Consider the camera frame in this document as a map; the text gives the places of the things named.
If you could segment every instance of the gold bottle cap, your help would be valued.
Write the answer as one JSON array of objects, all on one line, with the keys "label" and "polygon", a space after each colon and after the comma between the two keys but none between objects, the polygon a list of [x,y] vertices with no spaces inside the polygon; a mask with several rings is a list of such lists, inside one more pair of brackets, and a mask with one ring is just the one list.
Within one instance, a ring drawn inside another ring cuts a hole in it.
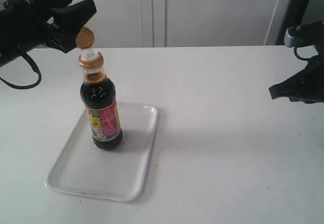
[{"label": "gold bottle cap", "polygon": [[87,49],[79,56],[79,64],[86,70],[97,69],[103,65],[103,56],[95,49]]},{"label": "gold bottle cap", "polygon": [[94,42],[95,34],[87,27],[83,27],[75,39],[76,46],[81,50],[89,49]]}]

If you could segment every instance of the plastic tray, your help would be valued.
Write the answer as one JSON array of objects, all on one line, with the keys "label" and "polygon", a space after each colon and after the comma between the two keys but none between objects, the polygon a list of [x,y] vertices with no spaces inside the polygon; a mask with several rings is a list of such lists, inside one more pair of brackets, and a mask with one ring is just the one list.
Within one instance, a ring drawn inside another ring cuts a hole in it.
[{"label": "plastic tray", "polygon": [[151,105],[118,103],[123,141],[113,151],[92,141],[84,112],[56,160],[46,186],[79,196],[131,201],[144,185],[157,126],[158,110]]}]

